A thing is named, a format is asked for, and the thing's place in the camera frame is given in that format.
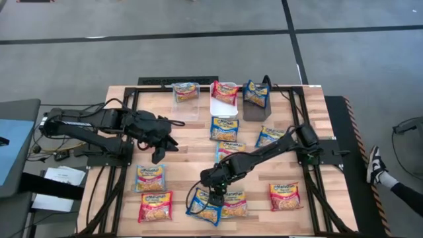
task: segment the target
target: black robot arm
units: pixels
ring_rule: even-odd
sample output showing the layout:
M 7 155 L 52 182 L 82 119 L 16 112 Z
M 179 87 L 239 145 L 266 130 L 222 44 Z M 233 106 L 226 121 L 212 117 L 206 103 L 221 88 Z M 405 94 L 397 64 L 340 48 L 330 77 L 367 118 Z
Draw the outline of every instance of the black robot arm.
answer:
M 296 132 L 299 142 L 292 138 L 294 132 Z M 317 155 L 321 152 L 319 139 L 310 125 L 290 127 L 284 136 L 267 146 L 251 153 L 233 153 L 222 159 L 220 163 L 216 163 L 213 168 L 203 170 L 200 173 L 200 182 L 203 186 L 210 188 L 209 203 L 222 206 L 223 195 L 226 193 L 228 185 L 244 178 L 257 164 L 294 150 L 309 155 Z
M 137 140 L 138 147 L 146 150 L 154 147 L 152 162 L 157 164 L 165 156 L 165 151 L 178 151 L 178 143 L 170 137 L 172 124 L 184 126 L 184 122 L 157 118 L 151 112 L 139 110 L 133 112 L 127 108 L 98 109 L 94 112 L 84 110 L 63 110 L 53 108 L 44 114 L 40 131 L 47 138 L 69 136 L 95 145 L 102 155 L 119 159 L 132 153 L 130 141 L 123 141 L 121 136 L 130 136 Z M 116 137 L 104 137 L 98 131 Z

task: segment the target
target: noodle packet label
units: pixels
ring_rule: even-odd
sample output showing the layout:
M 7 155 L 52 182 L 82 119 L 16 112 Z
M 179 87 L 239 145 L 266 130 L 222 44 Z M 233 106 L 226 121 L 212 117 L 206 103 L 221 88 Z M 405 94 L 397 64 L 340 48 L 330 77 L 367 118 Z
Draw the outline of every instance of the noodle packet label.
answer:
M 262 126 L 262 131 L 260 132 L 260 135 L 258 136 L 256 142 L 256 147 L 266 146 L 272 142 L 277 141 L 283 135 L 285 135 L 285 131 L 283 130 L 277 130 L 268 128 L 267 126 Z
M 237 143 L 237 142 L 224 142 L 220 141 L 217 143 L 216 146 L 216 157 L 215 162 L 220 162 L 226 156 L 240 151 L 245 151 L 245 143 Z
M 172 191 L 164 194 L 142 194 L 138 223 L 163 219 L 172 220 L 172 195 Z
M 234 106 L 237 100 L 237 93 L 238 87 L 232 87 L 227 84 L 219 83 L 219 81 L 214 81 L 213 93 L 211 96 L 221 102 Z
M 243 91 L 244 100 L 252 102 L 261 106 L 262 108 L 267 107 L 267 98 L 269 97 L 270 88 L 269 85 L 264 88 L 257 88 L 257 86 L 249 80 L 247 86 Z
M 217 225 L 219 225 L 222 207 L 217 207 L 217 206 L 208 204 L 206 209 L 203 212 L 200 212 L 199 214 L 192 214 L 192 212 L 195 213 L 195 212 L 201 211 L 204 208 L 204 206 L 207 204 L 208 200 L 209 200 L 208 192 L 204 192 L 203 190 L 196 188 L 196 193 L 191 200 L 191 205 L 186 211 L 186 215 L 211 222 L 213 225 L 217 227 Z
M 210 139 L 218 141 L 237 141 L 239 120 L 228 121 L 213 116 L 211 118 Z
M 137 165 L 135 192 L 166 191 L 165 165 L 144 167 Z
M 299 200 L 298 182 L 291 184 L 269 184 L 272 211 L 295 210 L 302 208 Z
M 198 99 L 200 85 L 198 83 L 173 83 L 173 95 L 176 102 Z
M 227 192 L 222 208 L 222 218 L 247 216 L 247 200 L 245 192 Z

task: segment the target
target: person's leg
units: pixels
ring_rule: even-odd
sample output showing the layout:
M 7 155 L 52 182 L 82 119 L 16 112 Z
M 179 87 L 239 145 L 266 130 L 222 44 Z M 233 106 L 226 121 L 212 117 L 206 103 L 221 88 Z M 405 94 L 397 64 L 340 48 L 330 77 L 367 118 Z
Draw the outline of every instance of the person's leg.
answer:
M 414 191 L 400 182 L 394 185 L 391 191 L 401 198 L 417 214 L 423 217 L 423 194 Z
M 388 173 L 377 146 L 374 146 L 370 152 L 366 180 L 370 184 L 386 186 L 417 214 L 423 216 L 423 194 L 403 185 Z

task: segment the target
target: wooden table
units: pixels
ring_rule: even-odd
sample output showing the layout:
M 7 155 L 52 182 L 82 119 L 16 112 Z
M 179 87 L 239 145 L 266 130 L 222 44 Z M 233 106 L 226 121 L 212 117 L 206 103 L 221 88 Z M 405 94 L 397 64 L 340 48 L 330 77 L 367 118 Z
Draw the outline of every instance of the wooden table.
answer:
M 320 138 L 333 136 L 329 115 L 321 87 L 304 86 L 305 99 L 310 121 Z M 107 100 L 123 99 L 125 86 L 109 87 Z M 171 118 L 172 93 L 140 93 L 138 109 L 148 110 L 155 115 Z M 242 94 L 238 96 L 238 119 L 240 128 L 238 141 L 247 144 L 247 151 L 254 150 L 254 144 L 262 125 L 286 129 L 293 124 L 291 106 L 279 92 L 271 92 L 272 115 L 265 122 L 243 120 Z M 228 190 L 244 190 L 247 194 L 249 215 L 246 218 L 223 219 L 218 227 L 185 214 L 185 198 L 188 189 L 200 179 L 200 171 L 213 166 L 216 141 L 210 137 L 209 93 L 200 95 L 200 116 L 198 121 L 186 122 L 185 127 L 173 127 L 171 136 L 179 143 L 179 152 L 167 152 L 161 161 L 166 167 L 168 190 L 174 191 L 173 220 L 138 223 L 141 194 L 134 192 L 136 165 L 153 166 L 151 151 L 134 150 L 132 165 L 128 167 L 118 235 L 312 235 L 309 205 L 303 180 L 303 172 L 297 164 L 294 152 L 284 153 L 255 167 L 243 180 L 232 184 Z M 109 108 L 120 108 L 110 103 Z M 104 200 L 109 168 L 105 168 L 94 193 L 89 219 L 91 220 Z M 322 165 L 322 177 L 329 204 L 345 224 L 357 230 L 344 175 L 332 165 Z M 95 179 L 100 168 L 88 173 L 85 193 L 78 217 L 78 228 L 85 227 L 87 206 Z M 295 211 L 271 212 L 268 197 L 269 183 L 299 182 L 301 204 L 304 208 Z M 321 207 L 316 201 L 321 230 L 325 230 Z M 110 231 L 114 204 L 108 213 L 106 231 Z

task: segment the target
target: yellow noodle packet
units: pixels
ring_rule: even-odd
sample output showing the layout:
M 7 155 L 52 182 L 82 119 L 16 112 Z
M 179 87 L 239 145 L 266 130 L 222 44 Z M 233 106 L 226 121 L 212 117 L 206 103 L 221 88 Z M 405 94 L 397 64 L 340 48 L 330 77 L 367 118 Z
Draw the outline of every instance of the yellow noodle packet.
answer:
M 137 165 L 135 192 L 166 191 L 165 165 L 147 168 Z
M 225 203 L 222 208 L 222 218 L 234 218 L 247 216 L 247 200 L 245 192 L 227 192 Z

